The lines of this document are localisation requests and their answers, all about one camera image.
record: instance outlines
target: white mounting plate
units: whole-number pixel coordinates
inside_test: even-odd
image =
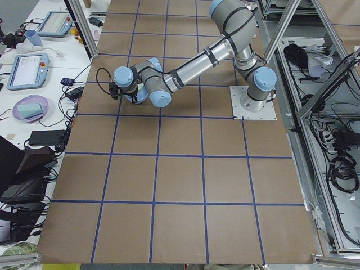
[[[265,104],[265,107],[259,112],[251,112],[245,110],[240,104],[240,98],[246,93],[248,86],[239,86],[231,85],[230,94],[231,94],[231,103],[232,103],[232,113],[234,119],[244,119],[244,120],[276,120],[276,113],[274,109],[274,104],[268,102]]]

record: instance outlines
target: sponge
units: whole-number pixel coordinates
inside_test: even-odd
[[[40,103],[18,105],[17,110],[19,111],[20,116],[24,119],[28,119],[44,112]]]

